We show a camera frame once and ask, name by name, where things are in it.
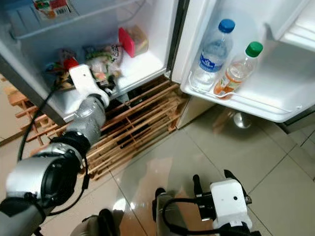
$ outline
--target refrigerator shelf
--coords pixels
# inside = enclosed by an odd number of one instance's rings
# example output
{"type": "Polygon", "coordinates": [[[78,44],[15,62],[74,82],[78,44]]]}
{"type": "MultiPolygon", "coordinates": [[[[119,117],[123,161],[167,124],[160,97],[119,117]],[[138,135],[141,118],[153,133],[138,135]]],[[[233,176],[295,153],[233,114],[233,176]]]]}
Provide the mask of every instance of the refrigerator shelf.
{"type": "MultiPolygon", "coordinates": [[[[70,13],[47,20],[40,18],[34,5],[29,4],[31,1],[27,1],[28,4],[19,1],[19,4],[7,5],[6,12],[13,27],[12,35],[16,39],[25,39],[137,1],[140,0],[68,0],[70,13]]],[[[144,2],[145,0],[142,0],[137,4],[138,8],[133,12],[126,9],[131,15],[130,18],[138,12],[144,2]]]]}
{"type": "MultiPolygon", "coordinates": [[[[116,80],[116,87],[110,99],[115,99],[126,92],[162,75],[166,69],[163,63],[149,50],[134,58],[131,58],[126,52],[123,53],[122,77],[116,80]]],[[[64,120],[69,122],[73,118],[74,112],[78,109],[83,97],[77,90],[60,91],[55,94],[57,99],[62,102],[65,117],[64,120]]],[[[53,99],[48,103],[54,106],[53,99]]]]}

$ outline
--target food packaging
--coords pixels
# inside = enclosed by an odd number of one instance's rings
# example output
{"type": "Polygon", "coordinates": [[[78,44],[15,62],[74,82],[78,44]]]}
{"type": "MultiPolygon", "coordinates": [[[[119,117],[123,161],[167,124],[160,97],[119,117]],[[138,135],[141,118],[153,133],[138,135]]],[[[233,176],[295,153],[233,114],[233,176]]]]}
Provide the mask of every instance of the food packaging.
{"type": "Polygon", "coordinates": [[[33,3],[42,20],[54,19],[70,13],[66,0],[33,0],[33,3]]]}
{"type": "Polygon", "coordinates": [[[122,62],[123,49],[120,45],[85,46],[86,64],[90,67],[97,82],[109,84],[108,78],[121,76],[119,65],[122,62]]]}
{"type": "Polygon", "coordinates": [[[148,50],[147,37],[137,25],[126,29],[119,28],[118,34],[119,42],[130,57],[133,58],[148,50]]]}

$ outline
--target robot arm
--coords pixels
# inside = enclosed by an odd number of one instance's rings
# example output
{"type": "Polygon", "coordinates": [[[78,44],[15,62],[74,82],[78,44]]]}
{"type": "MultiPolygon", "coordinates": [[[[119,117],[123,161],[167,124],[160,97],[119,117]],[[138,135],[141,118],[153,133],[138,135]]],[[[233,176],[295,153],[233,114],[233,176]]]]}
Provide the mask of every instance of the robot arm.
{"type": "MultiPolygon", "coordinates": [[[[10,173],[0,204],[0,236],[30,236],[54,207],[64,204],[74,192],[82,160],[100,137],[109,97],[97,87],[88,66],[74,67],[70,74],[86,98],[61,137],[18,162],[10,173]]],[[[84,182],[87,188],[88,179],[84,182]]]]}

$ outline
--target water bottle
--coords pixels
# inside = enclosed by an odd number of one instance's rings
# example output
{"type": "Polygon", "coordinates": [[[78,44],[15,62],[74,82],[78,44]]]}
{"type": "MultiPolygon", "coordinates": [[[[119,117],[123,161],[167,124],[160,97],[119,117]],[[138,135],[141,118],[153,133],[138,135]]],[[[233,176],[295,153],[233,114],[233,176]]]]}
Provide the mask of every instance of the water bottle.
{"type": "Polygon", "coordinates": [[[233,61],[226,69],[224,75],[217,82],[214,94],[221,99],[229,99],[234,92],[255,70],[257,57],[261,53],[263,46],[259,42],[251,42],[245,53],[234,57],[233,61]]]}
{"type": "Polygon", "coordinates": [[[219,30],[203,45],[199,65],[190,77],[191,87],[198,92],[208,92],[216,80],[225,60],[232,49],[230,33],[235,23],[230,19],[221,20],[219,30]]]}

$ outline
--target tile floor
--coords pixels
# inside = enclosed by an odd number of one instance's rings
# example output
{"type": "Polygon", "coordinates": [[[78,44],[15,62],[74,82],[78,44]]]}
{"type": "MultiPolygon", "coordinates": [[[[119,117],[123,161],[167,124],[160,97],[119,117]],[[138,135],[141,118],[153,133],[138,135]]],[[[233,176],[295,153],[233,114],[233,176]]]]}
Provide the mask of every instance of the tile floor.
{"type": "Polygon", "coordinates": [[[289,136],[298,146],[304,149],[311,157],[315,158],[315,125],[294,131],[289,136]]]}
{"type": "MultiPolygon", "coordinates": [[[[121,235],[154,236],[151,201],[157,187],[163,186],[176,197],[192,197],[194,174],[200,175],[207,190],[211,182],[223,179],[223,169],[229,169],[250,193],[253,204],[249,215],[253,228],[263,236],[315,235],[315,155],[309,154],[305,140],[296,143],[276,125],[259,118],[247,130],[228,123],[221,133],[215,134],[212,124],[221,111],[222,107],[215,106],[128,164],[92,182],[76,206],[47,218],[42,233],[69,235],[82,219],[106,207],[114,211],[121,235]]],[[[312,131],[304,132],[310,136],[310,142],[315,141],[312,131]]],[[[19,141],[0,147],[2,198],[19,141]]],[[[25,155],[36,148],[36,143],[27,148],[25,155]]],[[[180,209],[189,228],[210,227],[210,222],[199,220],[195,206],[180,209]]]]}

